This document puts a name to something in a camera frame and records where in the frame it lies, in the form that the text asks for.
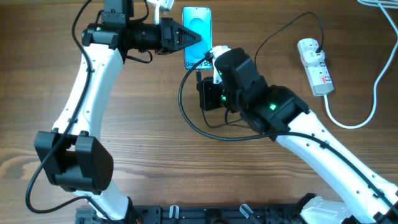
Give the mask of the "blue Galaxy smartphone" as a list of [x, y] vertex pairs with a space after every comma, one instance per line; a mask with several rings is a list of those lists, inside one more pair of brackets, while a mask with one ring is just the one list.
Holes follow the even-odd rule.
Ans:
[[193, 32], [195, 43], [184, 49], [184, 66], [191, 69], [213, 47], [211, 9], [205, 6], [184, 6], [183, 26]]

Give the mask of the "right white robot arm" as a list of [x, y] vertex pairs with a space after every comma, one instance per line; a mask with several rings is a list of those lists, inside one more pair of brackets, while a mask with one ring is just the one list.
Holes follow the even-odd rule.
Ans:
[[255, 131], [306, 162], [360, 223], [397, 223], [397, 186], [378, 176], [335, 138], [301, 98], [285, 86], [269, 86], [241, 48], [217, 46], [204, 53], [213, 65], [210, 84], [198, 84], [200, 106], [238, 113]]

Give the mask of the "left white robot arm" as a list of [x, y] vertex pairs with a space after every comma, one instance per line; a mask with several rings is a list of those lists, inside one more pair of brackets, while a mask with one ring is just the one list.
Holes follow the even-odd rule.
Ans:
[[76, 40], [82, 58], [68, 101], [49, 132], [40, 131], [34, 147], [39, 172], [49, 182], [91, 205], [78, 223], [141, 223], [132, 200], [112, 180], [114, 161], [100, 142], [109, 94], [128, 52], [167, 55], [198, 43], [201, 36], [160, 14], [172, 1], [154, 1], [154, 21], [134, 17], [132, 1], [106, 1], [96, 20]]

